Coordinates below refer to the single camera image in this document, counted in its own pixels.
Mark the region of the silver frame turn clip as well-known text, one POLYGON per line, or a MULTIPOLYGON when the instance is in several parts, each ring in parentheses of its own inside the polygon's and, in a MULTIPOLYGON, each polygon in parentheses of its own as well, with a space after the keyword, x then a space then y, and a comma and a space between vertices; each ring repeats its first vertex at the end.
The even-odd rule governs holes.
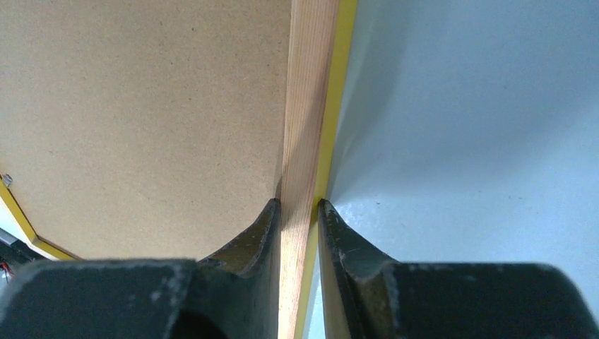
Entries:
POLYGON ((13 183, 13 180, 9 174, 3 174, 1 176, 1 180, 6 188, 9 188, 10 185, 12 185, 12 183, 13 183))

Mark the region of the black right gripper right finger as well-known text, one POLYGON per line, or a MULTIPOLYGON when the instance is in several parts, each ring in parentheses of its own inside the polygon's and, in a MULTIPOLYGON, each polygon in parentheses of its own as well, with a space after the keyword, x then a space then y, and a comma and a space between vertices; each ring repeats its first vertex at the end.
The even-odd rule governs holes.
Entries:
POLYGON ((327 338, 597 338, 579 289, 541 263, 408 263, 319 201, 327 338))

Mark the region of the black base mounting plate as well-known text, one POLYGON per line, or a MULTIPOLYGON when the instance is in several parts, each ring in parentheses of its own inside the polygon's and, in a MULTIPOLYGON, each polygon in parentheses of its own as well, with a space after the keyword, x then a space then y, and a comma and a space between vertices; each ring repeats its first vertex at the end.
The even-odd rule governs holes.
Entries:
POLYGON ((18 268, 38 260, 47 260, 47 258, 1 229, 1 288, 9 283, 18 268))

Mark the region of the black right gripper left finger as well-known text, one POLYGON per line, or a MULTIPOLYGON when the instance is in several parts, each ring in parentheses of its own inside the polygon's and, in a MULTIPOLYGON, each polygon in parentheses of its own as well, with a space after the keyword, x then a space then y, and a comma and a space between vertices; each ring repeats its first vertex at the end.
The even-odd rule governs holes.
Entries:
POLYGON ((1 294, 2 338, 274 338, 281 204, 201 259, 33 261, 1 294))

